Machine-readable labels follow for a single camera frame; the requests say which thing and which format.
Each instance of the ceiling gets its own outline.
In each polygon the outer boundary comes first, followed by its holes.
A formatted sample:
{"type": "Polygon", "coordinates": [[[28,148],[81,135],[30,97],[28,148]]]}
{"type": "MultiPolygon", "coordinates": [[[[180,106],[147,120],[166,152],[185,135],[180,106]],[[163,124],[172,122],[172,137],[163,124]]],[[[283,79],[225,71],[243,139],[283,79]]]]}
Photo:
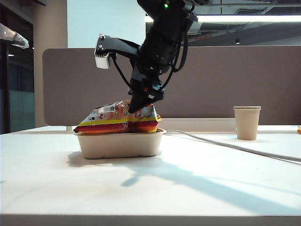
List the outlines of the ceiling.
{"type": "MultiPolygon", "coordinates": [[[[197,15],[301,15],[301,0],[194,0],[197,15]]],[[[146,32],[151,23],[146,23],[146,32]]],[[[285,43],[299,37],[300,23],[198,23],[194,22],[188,35],[190,46],[260,45],[285,43]]]]}

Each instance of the gray partition panel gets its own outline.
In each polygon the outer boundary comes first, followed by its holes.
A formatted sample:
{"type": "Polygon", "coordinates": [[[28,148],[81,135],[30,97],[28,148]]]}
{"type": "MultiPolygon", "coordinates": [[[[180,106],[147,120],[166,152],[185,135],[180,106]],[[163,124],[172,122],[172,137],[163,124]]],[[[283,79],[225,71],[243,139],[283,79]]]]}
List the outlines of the gray partition panel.
{"type": "MultiPolygon", "coordinates": [[[[96,107],[130,99],[115,66],[96,68],[93,51],[44,52],[49,125],[76,125],[96,107]]],[[[235,105],[261,105],[262,125],[301,124],[300,55],[301,46],[191,47],[155,107],[163,118],[228,118],[235,105]]],[[[119,56],[118,63],[129,78],[129,60],[119,56]]]]}

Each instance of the white wire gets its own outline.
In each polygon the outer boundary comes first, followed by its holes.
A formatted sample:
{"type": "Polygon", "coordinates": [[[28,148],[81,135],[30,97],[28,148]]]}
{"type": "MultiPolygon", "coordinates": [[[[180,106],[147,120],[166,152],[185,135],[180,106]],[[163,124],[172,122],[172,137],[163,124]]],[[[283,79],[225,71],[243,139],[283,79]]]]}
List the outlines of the white wire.
{"type": "Polygon", "coordinates": [[[220,145],[220,146],[224,146],[224,147],[229,147],[229,148],[237,149],[237,150],[244,151],[244,152],[250,152],[250,153],[253,153],[253,154],[263,155],[263,156],[270,157],[270,158],[285,159],[285,160],[290,160],[290,161],[301,161],[301,158],[291,157],[291,156],[286,156],[286,155],[280,155],[280,154],[272,154],[272,153],[267,153],[267,152],[260,152],[260,151],[256,151],[256,150],[253,150],[253,149],[250,149],[250,148],[246,148],[246,147],[241,147],[241,146],[237,146],[237,145],[226,144],[226,143],[223,143],[223,142],[218,142],[218,141],[209,140],[209,139],[202,138],[202,137],[197,137],[197,136],[192,135],[190,133],[187,133],[187,132],[184,132],[184,131],[180,131],[180,130],[176,130],[176,129],[172,129],[172,130],[168,130],[167,131],[167,133],[170,133],[170,132],[183,133],[183,134],[185,134],[187,136],[190,136],[190,137],[193,137],[195,139],[202,140],[202,141],[214,144],[214,145],[220,145]]]}

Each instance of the glass wall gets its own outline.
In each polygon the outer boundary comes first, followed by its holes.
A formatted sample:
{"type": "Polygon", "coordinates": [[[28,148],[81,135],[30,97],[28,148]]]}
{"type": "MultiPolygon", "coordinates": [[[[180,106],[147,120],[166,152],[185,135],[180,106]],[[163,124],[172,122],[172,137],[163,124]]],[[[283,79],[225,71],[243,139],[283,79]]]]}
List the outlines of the glass wall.
{"type": "Polygon", "coordinates": [[[8,77],[8,82],[1,82],[1,133],[15,132],[34,128],[34,76],[33,76],[33,29],[32,24],[0,4],[0,23],[19,33],[29,41],[30,47],[22,49],[2,42],[1,79],[8,77]]]}

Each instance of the paper bowl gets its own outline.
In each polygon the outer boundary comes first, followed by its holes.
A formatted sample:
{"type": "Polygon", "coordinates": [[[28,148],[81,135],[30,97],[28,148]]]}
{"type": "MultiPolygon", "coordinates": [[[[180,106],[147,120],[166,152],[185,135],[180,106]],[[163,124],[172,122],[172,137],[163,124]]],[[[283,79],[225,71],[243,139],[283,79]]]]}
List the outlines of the paper bowl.
{"type": "Polygon", "coordinates": [[[157,155],[165,133],[164,129],[158,128],[155,133],[75,135],[85,158],[102,159],[157,155]]]}

